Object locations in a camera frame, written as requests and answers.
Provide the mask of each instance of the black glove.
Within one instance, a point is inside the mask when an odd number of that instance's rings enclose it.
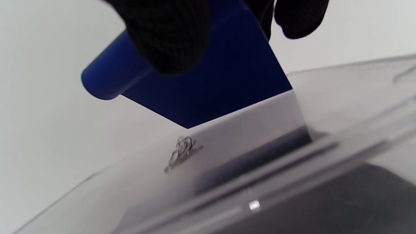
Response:
[[[140,54],[160,73],[176,75],[202,58],[210,33],[209,0],[106,0],[126,23]],[[329,0],[277,0],[286,37],[304,37],[322,22]],[[268,39],[274,0],[246,0]]]

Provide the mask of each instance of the transparent plastic container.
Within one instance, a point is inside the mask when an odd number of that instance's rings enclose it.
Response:
[[[215,233],[365,163],[416,184],[415,70],[416,55],[290,73],[294,92],[91,175],[16,233]],[[166,173],[179,136],[203,150]]]

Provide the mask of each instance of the white background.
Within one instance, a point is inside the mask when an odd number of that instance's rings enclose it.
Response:
[[[416,2],[332,0],[307,38],[274,25],[286,72],[416,53]],[[82,69],[124,28],[99,0],[0,2],[0,234],[85,177],[181,128],[82,87]]]

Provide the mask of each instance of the blue plastic block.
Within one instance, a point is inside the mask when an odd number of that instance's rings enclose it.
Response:
[[[97,98],[123,96],[194,127],[291,88],[260,25],[240,0],[212,0],[212,26],[199,65],[178,76],[157,73],[123,32],[82,73]]]

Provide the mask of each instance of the finger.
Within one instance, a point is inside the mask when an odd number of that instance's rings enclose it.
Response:
[[[329,0],[277,0],[275,20],[287,38],[302,38],[319,27]]]
[[[160,73],[189,70],[210,33],[208,0],[107,0],[126,23],[140,54]]]

